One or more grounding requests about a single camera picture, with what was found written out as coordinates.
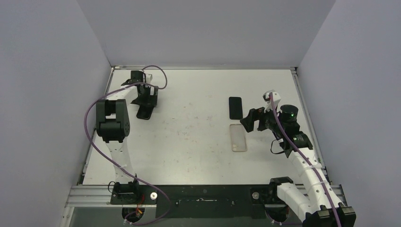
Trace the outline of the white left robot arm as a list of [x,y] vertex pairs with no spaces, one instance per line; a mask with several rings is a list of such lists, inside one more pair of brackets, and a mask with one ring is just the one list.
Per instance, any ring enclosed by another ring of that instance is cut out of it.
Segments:
[[158,96],[158,88],[149,85],[151,81],[152,75],[133,70],[130,78],[122,83],[121,91],[96,102],[96,132],[108,147],[112,161],[117,163],[110,201],[113,205],[138,204],[145,199],[138,180],[132,177],[134,171],[128,150],[131,130],[128,105],[138,105],[138,119],[151,118]]

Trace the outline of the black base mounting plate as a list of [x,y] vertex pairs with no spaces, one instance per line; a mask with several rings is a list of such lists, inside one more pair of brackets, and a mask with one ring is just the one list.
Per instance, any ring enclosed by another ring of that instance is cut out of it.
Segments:
[[158,185],[153,188],[110,182],[112,205],[123,205],[122,217],[138,222],[155,212],[156,218],[274,218],[284,221],[290,209],[268,184]]

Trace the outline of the cream phone case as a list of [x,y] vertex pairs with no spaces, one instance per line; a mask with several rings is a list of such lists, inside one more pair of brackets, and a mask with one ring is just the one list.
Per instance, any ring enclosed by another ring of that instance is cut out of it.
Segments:
[[233,152],[246,152],[247,143],[245,129],[241,124],[229,125],[231,149]]

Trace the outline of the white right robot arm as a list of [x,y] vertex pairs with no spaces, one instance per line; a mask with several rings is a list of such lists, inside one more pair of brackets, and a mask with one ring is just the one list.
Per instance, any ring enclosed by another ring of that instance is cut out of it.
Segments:
[[298,108],[293,105],[282,105],[278,113],[261,107],[251,109],[240,120],[247,132],[254,130],[255,121],[259,122],[258,131],[272,131],[306,190],[302,193],[289,177],[277,177],[270,180],[267,196],[274,203],[284,202],[304,227],[352,227],[355,211],[327,181],[308,136],[300,130],[297,114]]

